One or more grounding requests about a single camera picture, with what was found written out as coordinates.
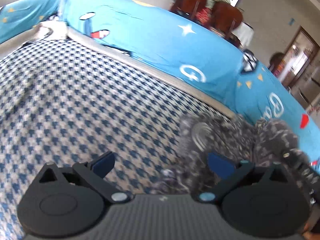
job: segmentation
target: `blurry patterned cloth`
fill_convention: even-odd
[[[280,161],[281,153],[291,151],[309,163],[297,147],[298,137],[279,119],[261,119],[252,126],[239,115],[230,122],[209,113],[184,115],[180,120],[179,158],[161,172],[152,193],[198,195],[208,191],[220,181],[207,165],[208,153],[268,167]]]
[[[204,7],[200,12],[196,13],[196,19],[200,23],[200,25],[204,25],[207,21],[210,20],[211,17],[211,9],[208,7]]]

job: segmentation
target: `blue and white checkered blanket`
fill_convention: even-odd
[[[175,161],[182,114],[210,106],[73,40],[25,44],[0,60],[0,239],[21,239],[16,207],[42,166],[116,153],[107,180],[149,193]]]

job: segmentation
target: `white star print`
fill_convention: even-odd
[[[191,28],[191,24],[188,24],[187,26],[180,26],[178,25],[178,27],[182,28],[183,29],[183,32],[182,32],[182,36],[186,36],[188,33],[195,33]]]

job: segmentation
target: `door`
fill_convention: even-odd
[[[319,45],[305,29],[300,27],[285,52],[282,69],[277,74],[277,78],[282,85],[292,88],[306,71],[318,51]]]

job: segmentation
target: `bed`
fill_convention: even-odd
[[[132,0],[21,0],[1,9],[0,28],[5,239],[23,237],[16,206],[47,162],[111,150],[106,179],[149,193],[175,162],[183,114],[280,118],[319,157],[319,129],[263,64],[168,11]]]

